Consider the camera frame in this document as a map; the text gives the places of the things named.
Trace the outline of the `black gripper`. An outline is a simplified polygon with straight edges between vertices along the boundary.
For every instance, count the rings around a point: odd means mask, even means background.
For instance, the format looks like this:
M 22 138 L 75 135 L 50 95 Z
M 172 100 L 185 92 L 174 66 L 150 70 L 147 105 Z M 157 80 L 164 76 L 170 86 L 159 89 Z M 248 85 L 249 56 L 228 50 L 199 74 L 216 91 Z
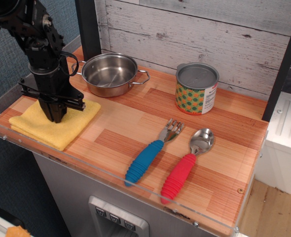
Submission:
M 50 121 L 60 123 L 67 113 L 67 107 L 84 110 L 84 95 L 71 85 L 70 77 L 59 66 L 55 69 L 38 69 L 29 65 L 29 69 L 32 75 L 18 80 L 22 93 L 39 99 L 40 107 Z

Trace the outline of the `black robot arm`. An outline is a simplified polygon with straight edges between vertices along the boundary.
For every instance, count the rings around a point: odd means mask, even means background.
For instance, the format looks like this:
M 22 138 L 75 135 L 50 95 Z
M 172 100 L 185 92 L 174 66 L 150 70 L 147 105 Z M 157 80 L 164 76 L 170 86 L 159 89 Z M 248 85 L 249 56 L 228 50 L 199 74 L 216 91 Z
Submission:
M 60 123 L 67 109 L 83 111 L 84 95 L 70 83 L 63 36 L 55 29 L 46 8 L 37 0 L 0 0 L 0 29 L 9 31 L 28 58 L 32 76 L 18 83 L 22 93 L 36 98 L 46 117 Z

